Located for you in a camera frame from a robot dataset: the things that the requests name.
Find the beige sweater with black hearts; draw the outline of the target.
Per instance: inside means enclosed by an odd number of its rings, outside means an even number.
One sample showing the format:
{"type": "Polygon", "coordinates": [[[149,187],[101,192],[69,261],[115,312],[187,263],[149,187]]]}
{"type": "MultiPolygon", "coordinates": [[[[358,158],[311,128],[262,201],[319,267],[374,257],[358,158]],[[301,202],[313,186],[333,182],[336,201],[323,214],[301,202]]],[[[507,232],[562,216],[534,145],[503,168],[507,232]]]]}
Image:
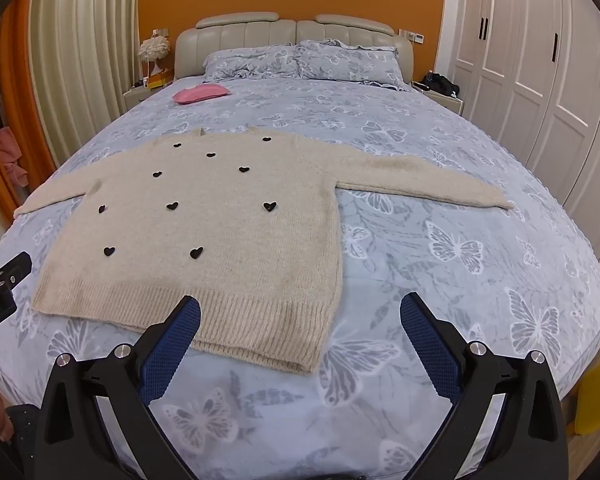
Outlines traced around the beige sweater with black hearts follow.
{"type": "Polygon", "coordinates": [[[191,296],[197,349],[310,374],[340,303],[338,190],[508,207],[499,188],[415,156],[265,129],[162,136],[48,180],[19,208],[80,202],[33,307],[143,330],[191,296]]]}

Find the pink clothes behind curtain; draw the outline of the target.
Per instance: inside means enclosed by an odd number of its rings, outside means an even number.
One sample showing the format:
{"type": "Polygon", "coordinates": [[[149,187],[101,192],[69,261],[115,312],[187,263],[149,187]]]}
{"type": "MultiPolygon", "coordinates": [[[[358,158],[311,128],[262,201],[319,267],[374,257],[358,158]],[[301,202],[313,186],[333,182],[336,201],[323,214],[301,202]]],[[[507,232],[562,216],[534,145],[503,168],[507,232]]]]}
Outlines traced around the pink clothes behind curtain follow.
{"type": "Polygon", "coordinates": [[[6,176],[13,186],[26,188],[29,185],[28,172],[20,165],[22,151],[9,127],[0,129],[0,162],[3,165],[6,176]]]}

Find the yellow box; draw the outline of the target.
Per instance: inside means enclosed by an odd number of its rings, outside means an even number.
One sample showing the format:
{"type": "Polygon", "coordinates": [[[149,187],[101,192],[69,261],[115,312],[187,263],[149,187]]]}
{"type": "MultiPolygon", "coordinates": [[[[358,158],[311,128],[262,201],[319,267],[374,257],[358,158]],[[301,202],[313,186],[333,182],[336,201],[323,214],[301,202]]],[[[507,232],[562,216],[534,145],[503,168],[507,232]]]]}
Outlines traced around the yellow box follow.
{"type": "Polygon", "coordinates": [[[600,364],[586,372],[579,382],[573,430],[578,436],[600,430],[600,364]]]}

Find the left white nightstand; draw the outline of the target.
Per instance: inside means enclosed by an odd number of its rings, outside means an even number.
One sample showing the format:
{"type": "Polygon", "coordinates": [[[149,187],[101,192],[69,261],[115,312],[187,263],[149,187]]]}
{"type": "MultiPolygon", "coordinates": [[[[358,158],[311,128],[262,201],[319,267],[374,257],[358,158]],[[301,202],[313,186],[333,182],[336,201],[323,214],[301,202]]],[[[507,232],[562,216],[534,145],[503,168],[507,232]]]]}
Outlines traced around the left white nightstand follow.
{"type": "Polygon", "coordinates": [[[128,112],[151,96],[152,91],[145,86],[134,87],[123,93],[125,110],[128,112]]]}

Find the white nightstand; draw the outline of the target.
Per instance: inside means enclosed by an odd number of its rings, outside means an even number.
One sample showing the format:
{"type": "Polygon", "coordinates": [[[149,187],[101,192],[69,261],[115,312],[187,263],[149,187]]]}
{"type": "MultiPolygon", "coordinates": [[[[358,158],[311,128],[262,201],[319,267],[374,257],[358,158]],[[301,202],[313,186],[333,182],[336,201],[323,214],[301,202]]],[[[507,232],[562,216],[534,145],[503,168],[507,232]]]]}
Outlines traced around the white nightstand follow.
{"type": "Polygon", "coordinates": [[[457,115],[463,114],[464,102],[456,96],[445,96],[442,93],[429,89],[418,81],[412,81],[411,85],[415,90],[422,93],[424,96],[428,96],[429,99],[437,102],[447,110],[452,110],[452,112],[457,115]]]}
{"type": "Polygon", "coordinates": [[[123,93],[125,110],[128,112],[151,96],[152,91],[145,86],[134,87],[123,93]]]}

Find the cream curtain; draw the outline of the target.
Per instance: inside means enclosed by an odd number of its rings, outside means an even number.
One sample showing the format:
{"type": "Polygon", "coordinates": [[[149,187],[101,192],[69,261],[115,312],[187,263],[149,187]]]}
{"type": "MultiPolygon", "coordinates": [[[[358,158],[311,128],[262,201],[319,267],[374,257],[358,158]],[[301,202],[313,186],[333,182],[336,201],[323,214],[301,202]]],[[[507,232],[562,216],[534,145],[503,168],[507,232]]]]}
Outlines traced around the cream curtain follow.
{"type": "Polygon", "coordinates": [[[32,88],[57,166],[124,113],[139,44],[137,0],[31,0],[32,88]]]}

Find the pink folded cloth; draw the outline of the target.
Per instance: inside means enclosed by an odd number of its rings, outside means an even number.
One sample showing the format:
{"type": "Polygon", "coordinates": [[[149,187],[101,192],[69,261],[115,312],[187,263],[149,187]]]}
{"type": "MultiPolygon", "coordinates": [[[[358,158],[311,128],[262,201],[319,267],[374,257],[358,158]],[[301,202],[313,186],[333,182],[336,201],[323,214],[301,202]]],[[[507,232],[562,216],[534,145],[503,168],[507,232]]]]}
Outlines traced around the pink folded cloth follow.
{"type": "Polygon", "coordinates": [[[186,88],[174,93],[172,100],[178,105],[186,105],[229,95],[230,90],[220,84],[197,84],[193,88],[186,88]]]}

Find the right white nightstand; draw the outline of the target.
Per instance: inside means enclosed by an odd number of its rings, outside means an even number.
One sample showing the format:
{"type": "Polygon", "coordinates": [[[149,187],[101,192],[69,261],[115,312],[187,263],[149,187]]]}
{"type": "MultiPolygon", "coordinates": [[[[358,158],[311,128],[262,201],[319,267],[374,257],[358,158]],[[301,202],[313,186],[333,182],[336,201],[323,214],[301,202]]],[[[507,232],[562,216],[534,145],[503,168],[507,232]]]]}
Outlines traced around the right white nightstand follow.
{"type": "Polygon", "coordinates": [[[437,102],[447,110],[452,110],[452,112],[457,115],[463,114],[464,102],[456,96],[445,96],[442,93],[429,89],[418,81],[412,81],[411,85],[415,90],[422,93],[424,96],[428,96],[429,99],[437,102]]]}

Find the beige padded headboard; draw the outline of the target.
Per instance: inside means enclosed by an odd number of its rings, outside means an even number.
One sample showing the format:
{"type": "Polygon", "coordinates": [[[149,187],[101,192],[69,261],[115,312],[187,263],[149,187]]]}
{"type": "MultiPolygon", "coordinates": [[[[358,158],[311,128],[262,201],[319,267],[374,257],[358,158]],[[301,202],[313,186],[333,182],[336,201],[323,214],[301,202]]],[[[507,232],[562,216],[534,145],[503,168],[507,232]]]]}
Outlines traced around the beige padded headboard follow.
{"type": "Polygon", "coordinates": [[[337,39],[348,46],[394,47],[403,80],[414,75],[411,41],[386,25],[365,18],[318,14],[312,20],[286,20],[275,12],[242,12],[203,18],[181,32],[175,43],[174,77],[200,76],[204,59],[211,53],[235,48],[298,44],[303,40],[337,39]]]}

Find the black bag on nightstand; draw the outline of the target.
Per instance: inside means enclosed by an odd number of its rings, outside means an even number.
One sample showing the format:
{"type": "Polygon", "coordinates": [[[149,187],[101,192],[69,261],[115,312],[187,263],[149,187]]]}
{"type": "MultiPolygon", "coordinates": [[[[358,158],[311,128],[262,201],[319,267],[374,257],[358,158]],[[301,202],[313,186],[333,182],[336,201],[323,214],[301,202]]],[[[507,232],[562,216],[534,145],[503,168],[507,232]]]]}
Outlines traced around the black bag on nightstand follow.
{"type": "Polygon", "coordinates": [[[460,87],[438,73],[426,73],[420,83],[428,90],[440,93],[442,96],[450,96],[451,98],[458,98],[460,96],[460,87]]]}

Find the left grey floral pillow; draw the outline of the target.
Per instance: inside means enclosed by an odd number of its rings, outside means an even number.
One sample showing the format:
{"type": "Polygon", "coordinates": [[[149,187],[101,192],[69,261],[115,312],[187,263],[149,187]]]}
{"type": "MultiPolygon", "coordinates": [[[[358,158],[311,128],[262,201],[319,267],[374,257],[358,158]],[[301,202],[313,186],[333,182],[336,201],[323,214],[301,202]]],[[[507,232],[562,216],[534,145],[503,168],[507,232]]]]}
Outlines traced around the left grey floral pillow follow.
{"type": "Polygon", "coordinates": [[[204,60],[204,79],[220,82],[234,79],[300,77],[292,44],[219,50],[204,60]]]}

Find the grey floral pillow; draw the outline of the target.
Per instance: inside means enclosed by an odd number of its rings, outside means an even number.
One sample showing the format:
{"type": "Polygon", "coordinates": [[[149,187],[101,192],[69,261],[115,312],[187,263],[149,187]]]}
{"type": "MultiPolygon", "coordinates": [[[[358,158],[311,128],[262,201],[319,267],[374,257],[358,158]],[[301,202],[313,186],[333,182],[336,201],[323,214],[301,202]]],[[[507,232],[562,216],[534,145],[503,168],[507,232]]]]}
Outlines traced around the grey floral pillow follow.
{"type": "Polygon", "coordinates": [[[338,39],[303,40],[294,49],[303,79],[406,88],[395,47],[348,46],[338,39]]]}
{"type": "Polygon", "coordinates": [[[300,77],[292,44],[219,50],[204,60],[204,79],[220,82],[234,79],[300,77]]]}

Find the white wardrobe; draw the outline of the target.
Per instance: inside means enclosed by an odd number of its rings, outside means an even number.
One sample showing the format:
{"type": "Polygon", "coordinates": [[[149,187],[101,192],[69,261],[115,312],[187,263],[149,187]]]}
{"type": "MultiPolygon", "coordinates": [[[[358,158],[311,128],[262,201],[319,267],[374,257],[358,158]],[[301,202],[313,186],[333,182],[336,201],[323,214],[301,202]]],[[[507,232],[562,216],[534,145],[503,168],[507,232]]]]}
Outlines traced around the white wardrobe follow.
{"type": "Polygon", "coordinates": [[[600,11],[593,0],[445,0],[464,116],[550,191],[600,260],[600,11]]]}

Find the right grey floral pillow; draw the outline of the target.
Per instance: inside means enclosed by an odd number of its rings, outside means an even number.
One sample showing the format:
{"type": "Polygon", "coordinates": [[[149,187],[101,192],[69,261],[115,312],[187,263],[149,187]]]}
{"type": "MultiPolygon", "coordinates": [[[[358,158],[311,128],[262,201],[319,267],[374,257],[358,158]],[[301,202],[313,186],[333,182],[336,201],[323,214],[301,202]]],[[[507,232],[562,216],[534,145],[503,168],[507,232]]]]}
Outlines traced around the right grey floral pillow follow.
{"type": "Polygon", "coordinates": [[[348,46],[338,39],[303,40],[294,49],[303,79],[406,88],[395,47],[348,46]]]}

